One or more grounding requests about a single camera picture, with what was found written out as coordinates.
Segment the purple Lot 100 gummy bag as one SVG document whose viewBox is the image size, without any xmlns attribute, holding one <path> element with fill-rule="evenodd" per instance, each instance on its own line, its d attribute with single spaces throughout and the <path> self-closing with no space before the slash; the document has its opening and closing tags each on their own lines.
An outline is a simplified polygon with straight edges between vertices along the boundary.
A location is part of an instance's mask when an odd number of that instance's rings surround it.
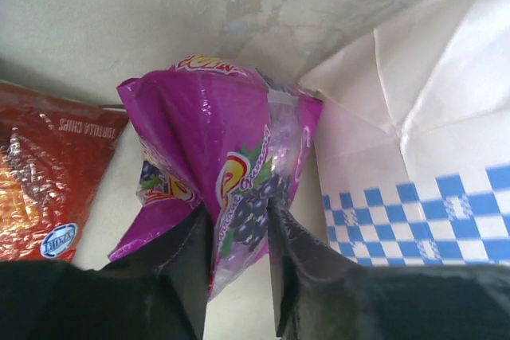
<svg viewBox="0 0 510 340">
<path fill-rule="evenodd" d="M 142 207 L 109 258 L 127 256 L 204 205 L 217 295 L 267 253 L 268 201 L 291 204 L 322 103 L 254 68 L 203 55 L 125 80 L 117 91 L 143 149 Z"/>
</svg>

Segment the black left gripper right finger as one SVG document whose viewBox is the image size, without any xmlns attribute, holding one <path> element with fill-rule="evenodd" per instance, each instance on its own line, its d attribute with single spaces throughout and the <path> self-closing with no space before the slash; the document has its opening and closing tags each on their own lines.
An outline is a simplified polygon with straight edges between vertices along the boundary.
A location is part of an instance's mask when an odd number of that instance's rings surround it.
<svg viewBox="0 0 510 340">
<path fill-rule="evenodd" d="M 269 259 L 281 339 L 506 339 L 509 269 L 362 266 L 271 198 Z"/>
</svg>

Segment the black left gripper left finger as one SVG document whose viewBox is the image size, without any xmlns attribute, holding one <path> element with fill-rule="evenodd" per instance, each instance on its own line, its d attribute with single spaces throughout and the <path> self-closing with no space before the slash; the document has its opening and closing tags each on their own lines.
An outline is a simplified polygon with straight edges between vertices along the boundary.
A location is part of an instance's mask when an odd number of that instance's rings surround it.
<svg viewBox="0 0 510 340">
<path fill-rule="evenodd" d="M 1 263 L 3 339 L 201 339 L 212 223 L 203 205 L 100 270 Z"/>
</svg>

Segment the blue checkered paper bag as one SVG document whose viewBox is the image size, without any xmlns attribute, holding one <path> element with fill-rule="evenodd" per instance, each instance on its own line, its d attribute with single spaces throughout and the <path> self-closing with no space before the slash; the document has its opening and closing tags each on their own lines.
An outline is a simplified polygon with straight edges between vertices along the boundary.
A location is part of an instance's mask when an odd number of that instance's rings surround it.
<svg viewBox="0 0 510 340">
<path fill-rule="evenodd" d="M 362 265 L 508 264 L 509 0 L 424 0 L 300 79 L 330 246 Z"/>
</svg>

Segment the red Doritos chips bag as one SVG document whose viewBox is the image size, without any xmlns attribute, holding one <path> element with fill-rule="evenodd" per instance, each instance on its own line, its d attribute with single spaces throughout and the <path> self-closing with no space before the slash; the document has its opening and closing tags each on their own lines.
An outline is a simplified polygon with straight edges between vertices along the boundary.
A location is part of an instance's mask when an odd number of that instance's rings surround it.
<svg viewBox="0 0 510 340">
<path fill-rule="evenodd" d="M 1 83 L 1 259 L 72 261 L 124 111 Z"/>
</svg>

